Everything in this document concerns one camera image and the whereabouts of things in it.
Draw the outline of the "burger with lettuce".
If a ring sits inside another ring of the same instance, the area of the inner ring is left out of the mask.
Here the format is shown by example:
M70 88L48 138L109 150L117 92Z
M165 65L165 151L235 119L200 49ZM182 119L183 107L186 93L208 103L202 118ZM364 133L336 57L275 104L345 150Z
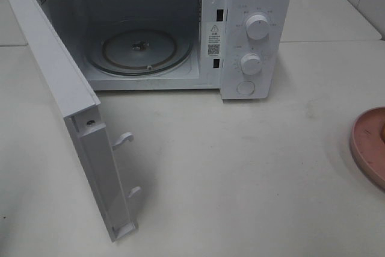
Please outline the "burger with lettuce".
M385 125L383 125L381 132L380 132L380 137L383 142L385 142Z

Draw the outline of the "pink round plate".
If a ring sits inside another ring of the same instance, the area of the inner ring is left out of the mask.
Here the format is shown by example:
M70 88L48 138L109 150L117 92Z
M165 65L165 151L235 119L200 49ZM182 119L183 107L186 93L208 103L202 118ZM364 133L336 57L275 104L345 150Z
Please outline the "pink round plate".
M350 151L357 167L378 188L384 189L384 142L380 137L384 125L384 107L361 113L350 134Z

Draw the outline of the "white microwave oven body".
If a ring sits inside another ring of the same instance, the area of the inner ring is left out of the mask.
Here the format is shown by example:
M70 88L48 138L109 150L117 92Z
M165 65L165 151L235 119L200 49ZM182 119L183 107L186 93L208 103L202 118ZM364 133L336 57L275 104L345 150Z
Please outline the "white microwave oven body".
M89 85L96 91L218 90L231 99L264 99L268 96L276 64L289 0L38 0ZM269 34L252 40L246 20L255 13L270 19ZM161 20L175 25L196 25L197 40L190 56L180 65L154 75L117 76L87 61L87 34L99 23ZM223 23L222 53L211 58L205 52L208 22ZM262 69L245 75L241 58L258 54ZM237 85L255 84L252 95L243 96Z

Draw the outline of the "white upper power knob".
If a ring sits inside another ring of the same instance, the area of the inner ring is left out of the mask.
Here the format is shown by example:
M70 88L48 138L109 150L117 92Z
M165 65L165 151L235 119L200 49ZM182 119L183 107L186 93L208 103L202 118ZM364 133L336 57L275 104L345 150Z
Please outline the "white upper power knob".
M252 40L261 40L269 34L270 19L264 13L255 13L245 22L248 37Z

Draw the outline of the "white warning label sticker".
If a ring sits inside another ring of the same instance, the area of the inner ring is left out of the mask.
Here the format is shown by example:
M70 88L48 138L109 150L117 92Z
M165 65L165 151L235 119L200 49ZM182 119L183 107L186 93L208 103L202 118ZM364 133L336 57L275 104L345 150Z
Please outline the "white warning label sticker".
M208 57L220 58L222 53L223 23L208 22L205 32L205 52Z

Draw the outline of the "white timer knob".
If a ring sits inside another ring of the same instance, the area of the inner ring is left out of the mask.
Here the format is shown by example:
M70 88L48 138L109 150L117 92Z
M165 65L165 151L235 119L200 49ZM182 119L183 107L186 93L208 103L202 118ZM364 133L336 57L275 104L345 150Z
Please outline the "white timer knob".
M245 75L255 75L262 69L262 60L258 54L246 54L241 58L241 70Z

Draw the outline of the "glass microwave turntable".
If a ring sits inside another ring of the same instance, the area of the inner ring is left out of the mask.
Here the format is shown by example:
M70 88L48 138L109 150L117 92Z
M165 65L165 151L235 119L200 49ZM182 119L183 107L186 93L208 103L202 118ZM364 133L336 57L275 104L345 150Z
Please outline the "glass microwave turntable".
M161 20L99 23L88 31L86 57L95 68L112 75L154 75L183 63L197 36L195 24Z

